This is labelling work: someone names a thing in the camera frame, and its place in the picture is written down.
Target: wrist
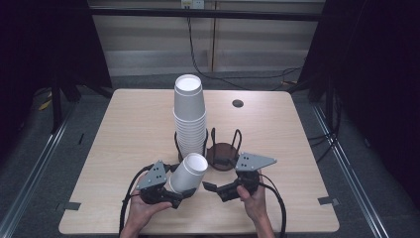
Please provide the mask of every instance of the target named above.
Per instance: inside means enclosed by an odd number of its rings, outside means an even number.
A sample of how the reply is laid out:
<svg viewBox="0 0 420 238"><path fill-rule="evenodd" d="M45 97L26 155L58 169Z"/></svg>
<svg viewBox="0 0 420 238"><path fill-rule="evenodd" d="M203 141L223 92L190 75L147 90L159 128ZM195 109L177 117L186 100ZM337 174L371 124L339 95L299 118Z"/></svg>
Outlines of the wrist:
<svg viewBox="0 0 420 238"><path fill-rule="evenodd" d="M273 238L274 232L271 227L271 222L269 221L268 215L262 215L257 220L254 221L256 226L256 231L259 237L264 238Z"/></svg>
<svg viewBox="0 0 420 238"><path fill-rule="evenodd" d="M137 238L142 229L127 223L121 231L120 238Z"/></svg>

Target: stack of white cups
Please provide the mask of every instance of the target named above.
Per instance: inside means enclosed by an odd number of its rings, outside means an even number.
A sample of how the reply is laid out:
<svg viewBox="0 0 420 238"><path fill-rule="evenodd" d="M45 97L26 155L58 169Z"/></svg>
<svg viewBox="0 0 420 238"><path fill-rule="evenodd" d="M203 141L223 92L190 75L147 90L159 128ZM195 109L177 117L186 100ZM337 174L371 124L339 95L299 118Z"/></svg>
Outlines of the stack of white cups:
<svg viewBox="0 0 420 238"><path fill-rule="evenodd" d="M192 74L182 75L176 80L174 91L173 116L181 156L186 158L190 153L202 155L206 139L206 107L201 80Z"/></svg>

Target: white wall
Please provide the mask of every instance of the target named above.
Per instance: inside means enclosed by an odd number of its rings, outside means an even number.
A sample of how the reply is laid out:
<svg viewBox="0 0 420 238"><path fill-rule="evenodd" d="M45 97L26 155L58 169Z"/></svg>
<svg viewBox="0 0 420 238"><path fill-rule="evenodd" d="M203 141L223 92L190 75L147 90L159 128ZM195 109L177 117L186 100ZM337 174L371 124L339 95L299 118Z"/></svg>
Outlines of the white wall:
<svg viewBox="0 0 420 238"><path fill-rule="evenodd" d="M180 8L180 0L90 0L89 4ZM205 1L205 9L232 11L321 13L322 8L322 0ZM194 70L186 19L94 16L94 21L111 74ZM316 29L313 22L234 19L191 19L191 26L197 64L203 71L300 66Z"/></svg>

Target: gray floor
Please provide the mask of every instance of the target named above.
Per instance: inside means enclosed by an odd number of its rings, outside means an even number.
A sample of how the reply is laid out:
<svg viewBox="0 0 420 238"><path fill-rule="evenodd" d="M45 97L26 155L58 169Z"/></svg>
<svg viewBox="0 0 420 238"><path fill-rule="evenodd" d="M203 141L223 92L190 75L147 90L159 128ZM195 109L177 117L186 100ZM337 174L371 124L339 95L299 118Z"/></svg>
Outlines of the gray floor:
<svg viewBox="0 0 420 238"><path fill-rule="evenodd" d="M279 72L224 72L217 75L261 76L276 73ZM178 76L179 74L119 76L113 77L113 83L115 88L173 88L174 81ZM203 77L202 79L204 89L239 89L220 79ZM271 90L277 87L278 90L282 90L289 87L287 84L279 87L282 78L228 80L252 90ZM97 95L87 88L80 88L80 90L82 98L75 105L66 130L31 196L13 237L72 237L59 233L58 225L63 212L56 210L56 207L60 202L69 200L109 103L109 99ZM307 91L298 91L292 94L292 98L305 133L310 138L322 135L322 130L315 117L313 104L308 102L306 95ZM49 139L52 127L52 108L49 107L44 111L38 110L39 105L46 97L43 94L34 98L31 115L19 135L20 140L9 155L7 164L0 171L0 219L4 218L7 210L13 204ZM65 100L63 106L64 111L70 108L69 103ZM389 237L420 237L418 209L413 206L401 186L383 167L380 157L374 149L366 147L364 139L344 111L339 141L371 203L377 210ZM327 142L314 147L314 157L319 158L327 147ZM330 196L337 198L340 202L335 206L340 229L329 234L288 234L288 237L374 237L334 154L328 153L318 166Z"/></svg>

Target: electrical outlet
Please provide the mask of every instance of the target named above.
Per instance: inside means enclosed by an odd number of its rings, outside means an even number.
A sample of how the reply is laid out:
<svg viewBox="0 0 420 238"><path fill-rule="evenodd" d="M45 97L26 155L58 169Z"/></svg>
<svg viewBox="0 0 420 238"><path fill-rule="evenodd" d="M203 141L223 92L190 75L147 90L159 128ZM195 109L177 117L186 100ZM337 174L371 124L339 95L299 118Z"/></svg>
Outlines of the electrical outlet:
<svg viewBox="0 0 420 238"><path fill-rule="evenodd" d="M181 8L182 9L192 9L192 1L193 0L181 0Z"/></svg>
<svg viewBox="0 0 420 238"><path fill-rule="evenodd" d="M204 9L204 0L192 0L192 9Z"/></svg>

